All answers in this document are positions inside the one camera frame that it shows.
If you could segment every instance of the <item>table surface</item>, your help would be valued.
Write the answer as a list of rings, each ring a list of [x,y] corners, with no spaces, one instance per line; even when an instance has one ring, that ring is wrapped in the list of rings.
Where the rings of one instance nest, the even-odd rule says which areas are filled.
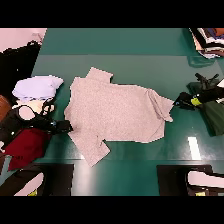
[[[55,119],[64,119],[71,83],[91,66],[113,73],[113,83],[151,88],[175,100],[197,72],[222,79],[224,60],[200,56],[186,28],[49,28],[32,75],[64,79]],[[224,136],[211,137],[198,111],[173,108],[171,116],[163,139],[106,142],[111,152],[92,168],[67,134],[54,136],[45,157],[36,161],[74,163],[72,195],[159,195],[158,164],[211,164],[214,172],[224,173]],[[201,161],[192,161],[188,137],[196,137]]]

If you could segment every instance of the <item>beige t-shirt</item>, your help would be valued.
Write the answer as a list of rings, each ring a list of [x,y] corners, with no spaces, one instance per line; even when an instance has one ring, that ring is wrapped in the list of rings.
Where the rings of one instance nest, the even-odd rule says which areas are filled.
[[[165,121],[173,121],[172,100],[137,85],[111,84],[112,76],[91,67],[70,87],[68,134],[90,166],[110,152],[103,140],[149,143],[164,137]]]

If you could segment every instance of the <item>dark green cloth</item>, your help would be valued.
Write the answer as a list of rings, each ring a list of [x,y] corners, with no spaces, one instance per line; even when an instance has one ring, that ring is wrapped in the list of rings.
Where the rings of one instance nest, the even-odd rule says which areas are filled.
[[[192,94],[201,92],[201,83],[191,82],[187,86]],[[224,134],[224,105],[216,101],[210,101],[198,106],[206,119],[212,135]]]

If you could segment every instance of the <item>white wall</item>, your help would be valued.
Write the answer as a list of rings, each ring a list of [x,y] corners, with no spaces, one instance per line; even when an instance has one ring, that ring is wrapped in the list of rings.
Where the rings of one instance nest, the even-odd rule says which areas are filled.
[[[18,48],[27,45],[37,37],[33,33],[40,33],[44,37],[47,28],[0,28],[0,52],[7,48]]]

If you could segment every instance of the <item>maroon clothing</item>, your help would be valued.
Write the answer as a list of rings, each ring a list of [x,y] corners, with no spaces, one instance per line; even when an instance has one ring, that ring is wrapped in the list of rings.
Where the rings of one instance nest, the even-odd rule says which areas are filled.
[[[23,168],[37,158],[44,156],[46,143],[51,134],[40,129],[25,129],[5,148],[5,154],[12,156],[8,170]]]

